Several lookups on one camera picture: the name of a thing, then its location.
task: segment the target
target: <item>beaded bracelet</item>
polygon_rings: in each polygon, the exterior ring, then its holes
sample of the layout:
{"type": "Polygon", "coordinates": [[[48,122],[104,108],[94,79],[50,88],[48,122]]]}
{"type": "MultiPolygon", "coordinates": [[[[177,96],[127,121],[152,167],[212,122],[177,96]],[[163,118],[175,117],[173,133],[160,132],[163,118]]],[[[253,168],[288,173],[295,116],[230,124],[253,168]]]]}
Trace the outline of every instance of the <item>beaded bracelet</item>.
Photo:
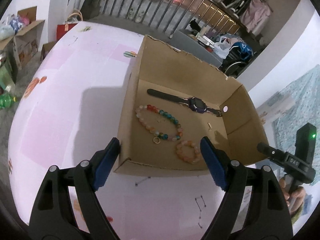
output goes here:
{"type": "Polygon", "coordinates": [[[197,147],[193,141],[182,141],[182,142],[178,143],[177,144],[177,155],[178,155],[179,159],[181,159],[187,163],[190,163],[190,164],[197,163],[201,157],[199,147],[197,147]],[[189,147],[193,148],[195,156],[193,158],[184,156],[183,151],[182,151],[182,146],[189,146],[189,147]]]}
{"type": "Polygon", "coordinates": [[[147,105],[147,106],[139,106],[137,109],[136,109],[136,113],[137,113],[137,117],[139,118],[139,122],[150,132],[152,133],[155,137],[153,138],[153,142],[154,143],[160,143],[160,139],[162,140],[168,140],[168,141],[177,141],[177,140],[180,140],[183,133],[183,129],[181,128],[181,124],[179,124],[179,121],[174,118],[171,114],[165,112],[164,110],[161,110],[155,106],[152,106],[152,105],[147,105]],[[176,135],[172,135],[172,136],[169,136],[167,135],[166,133],[162,133],[162,132],[159,132],[157,131],[154,127],[148,125],[143,117],[141,117],[141,110],[149,110],[151,112],[154,112],[154,113],[157,113],[157,114],[160,114],[164,117],[166,117],[167,119],[169,119],[177,128],[177,134],[176,135]]]}

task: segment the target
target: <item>watch strap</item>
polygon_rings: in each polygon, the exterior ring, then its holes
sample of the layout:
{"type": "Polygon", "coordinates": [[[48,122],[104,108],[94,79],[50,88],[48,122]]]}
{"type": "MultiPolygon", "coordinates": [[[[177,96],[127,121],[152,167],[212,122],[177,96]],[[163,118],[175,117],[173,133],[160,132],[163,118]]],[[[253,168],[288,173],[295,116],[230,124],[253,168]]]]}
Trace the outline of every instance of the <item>watch strap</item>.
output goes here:
{"type": "Polygon", "coordinates": [[[207,112],[209,112],[209,113],[211,113],[211,114],[214,114],[214,115],[216,115],[217,117],[221,117],[221,116],[222,116],[220,110],[217,110],[217,109],[214,109],[214,108],[211,108],[211,107],[208,107],[208,106],[207,106],[207,112]]]}
{"type": "Polygon", "coordinates": [[[147,90],[147,93],[149,95],[153,96],[153,97],[157,97],[157,98],[168,100],[168,101],[171,101],[171,102],[174,102],[174,103],[184,104],[184,105],[189,106],[189,101],[186,98],[181,98],[181,97],[177,97],[177,96],[174,96],[174,95],[166,94],[164,92],[160,92],[158,90],[154,90],[154,89],[151,89],[151,88],[149,88],[147,90]]]}

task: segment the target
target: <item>red bag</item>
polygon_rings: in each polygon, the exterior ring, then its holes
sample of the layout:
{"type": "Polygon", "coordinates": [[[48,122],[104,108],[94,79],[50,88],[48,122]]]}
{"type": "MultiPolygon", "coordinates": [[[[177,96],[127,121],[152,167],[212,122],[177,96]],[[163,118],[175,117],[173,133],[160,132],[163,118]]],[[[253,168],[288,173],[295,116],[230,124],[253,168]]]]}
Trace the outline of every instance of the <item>red bag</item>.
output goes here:
{"type": "Polygon", "coordinates": [[[57,26],[57,41],[60,40],[63,35],[65,35],[68,31],[70,31],[74,26],[77,25],[77,23],[68,23],[68,19],[73,16],[73,15],[78,15],[81,19],[81,21],[83,21],[83,17],[82,17],[82,13],[79,10],[76,10],[76,13],[72,13],[68,16],[67,20],[66,20],[66,24],[59,24],[57,26]]]}

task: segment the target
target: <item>gold ring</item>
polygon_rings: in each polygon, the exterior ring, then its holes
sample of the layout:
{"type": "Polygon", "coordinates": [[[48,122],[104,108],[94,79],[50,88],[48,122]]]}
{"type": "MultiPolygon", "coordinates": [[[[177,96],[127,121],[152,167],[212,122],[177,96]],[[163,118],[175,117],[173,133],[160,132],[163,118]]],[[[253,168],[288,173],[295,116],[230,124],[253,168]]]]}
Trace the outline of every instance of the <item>gold ring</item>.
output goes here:
{"type": "Polygon", "coordinates": [[[153,138],[153,142],[156,143],[156,144],[159,144],[160,143],[160,138],[159,137],[154,137],[153,138]]]}

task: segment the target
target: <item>hand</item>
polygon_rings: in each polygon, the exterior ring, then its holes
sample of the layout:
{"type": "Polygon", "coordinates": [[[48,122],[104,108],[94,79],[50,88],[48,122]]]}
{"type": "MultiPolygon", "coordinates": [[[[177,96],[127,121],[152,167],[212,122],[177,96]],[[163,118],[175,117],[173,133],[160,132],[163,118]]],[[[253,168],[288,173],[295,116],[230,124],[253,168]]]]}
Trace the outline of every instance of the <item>hand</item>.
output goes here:
{"type": "Polygon", "coordinates": [[[304,198],[306,197],[306,190],[304,189],[304,187],[298,187],[298,189],[296,191],[292,192],[291,195],[289,195],[289,193],[285,191],[286,183],[285,183],[284,177],[282,177],[279,180],[279,184],[280,184],[280,187],[282,189],[284,198],[285,198],[288,206],[290,205],[288,199],[290,197],[296,198],[296,201],[294,202],[294,204],[290,210],[290,215],[292,215],[302,205],[304,198]]]}

